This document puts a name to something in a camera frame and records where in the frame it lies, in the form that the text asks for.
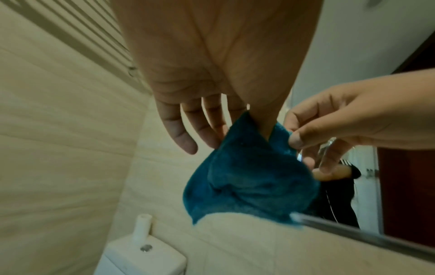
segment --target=white toilet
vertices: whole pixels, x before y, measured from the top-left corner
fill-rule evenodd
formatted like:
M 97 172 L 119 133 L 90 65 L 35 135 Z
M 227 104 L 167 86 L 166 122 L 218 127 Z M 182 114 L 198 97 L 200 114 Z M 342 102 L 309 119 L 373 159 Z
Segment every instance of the white toilet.
M 94 275 L 183 275 L 186 257 L 148 234 L 151 219 L 139 215 L 132 235 L 110 242 Z

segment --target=towel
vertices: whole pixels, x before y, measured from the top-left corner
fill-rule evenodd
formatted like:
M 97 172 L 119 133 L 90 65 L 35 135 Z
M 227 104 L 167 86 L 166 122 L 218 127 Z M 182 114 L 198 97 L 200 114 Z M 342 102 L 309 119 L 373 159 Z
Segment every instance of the towel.
M 317 196 L 319 182 L 297 160 L 290 133 L 279 123 L 269 142 L 246 112 L 230 128 L 220 147 L 196 169 L 183 193 L 196 224 L 212 213 L 237 212 L 284 224 L 295 224 Z

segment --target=blue towel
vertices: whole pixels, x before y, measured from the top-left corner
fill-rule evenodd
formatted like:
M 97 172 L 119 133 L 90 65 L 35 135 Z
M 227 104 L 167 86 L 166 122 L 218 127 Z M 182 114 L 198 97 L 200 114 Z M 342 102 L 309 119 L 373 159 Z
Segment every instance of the blue towel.
M 267 142 L 246 112 L 221 146 L 196 169 L 183 193 L 193 224 L 212 213 L 237 212 L 284 224 L 317 196 L 319 182 L 297 160 L 279 123 Z

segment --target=toilet flush button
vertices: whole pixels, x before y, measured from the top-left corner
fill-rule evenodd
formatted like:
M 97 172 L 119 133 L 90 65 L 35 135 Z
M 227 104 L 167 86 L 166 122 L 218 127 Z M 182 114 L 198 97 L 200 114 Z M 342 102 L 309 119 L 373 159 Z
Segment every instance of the toilet flush button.
M 140 248 L 140 251 L 142 251 L 142 252 L 149 252 L 149 251 L 151 251 L 151 249 L 153 249 L 152 245 L 144 245 L 144 246 L 142 246 Z

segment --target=human hand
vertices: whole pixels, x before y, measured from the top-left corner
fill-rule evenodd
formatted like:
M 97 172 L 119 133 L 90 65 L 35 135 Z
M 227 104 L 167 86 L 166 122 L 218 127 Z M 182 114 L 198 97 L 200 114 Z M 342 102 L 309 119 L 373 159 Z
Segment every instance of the human hand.
M 320 163 L 324 173 L 356 145 L 435 149 L 435 69 L 332 87 L 291 109 L 284 126 L 311 169 L 319 146 L 337 138 Z
M 151 86 L 169 135 L 186 152 L 193 128 L 217 148 L 250 105 L 268 138 L 305 57 L 322 0 L 113 0 L 124 38 Z M 204 104 L 209 122 L 203 112 Z

